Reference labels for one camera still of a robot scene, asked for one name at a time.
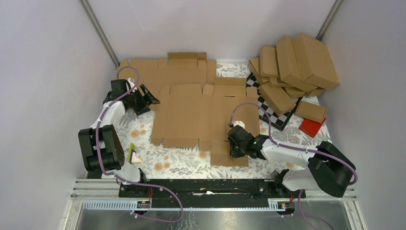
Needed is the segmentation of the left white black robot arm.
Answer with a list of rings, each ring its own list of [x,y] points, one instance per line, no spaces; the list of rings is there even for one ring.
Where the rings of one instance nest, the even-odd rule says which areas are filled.
[[[111,90],[103,101],[99,117],[89,128],[78,133],[82,159],[90,179],[113,176],[123,184],[131,184],[130,191],[135,196],[147,194],[146,176],[140,168],[126,161],[115,129],[128,110],[142,115],[150,111],[150,105],[159,103],[145,85],[136,87],[131,78],[111,81]]]

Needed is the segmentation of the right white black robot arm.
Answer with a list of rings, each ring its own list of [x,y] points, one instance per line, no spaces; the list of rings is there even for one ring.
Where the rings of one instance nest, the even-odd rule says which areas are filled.
[[[328,141],[316,146],[295,145],[266,135],[254,137],[239,125],[233,125],[227,135],[233,158],[249,156],[284,161],[302,168],[285,170],[274,177],[274,190],[278,196],[287,197],[293,191],[319,188],[330,196],[341,198],[347,187],[358,179],[355,165]]]

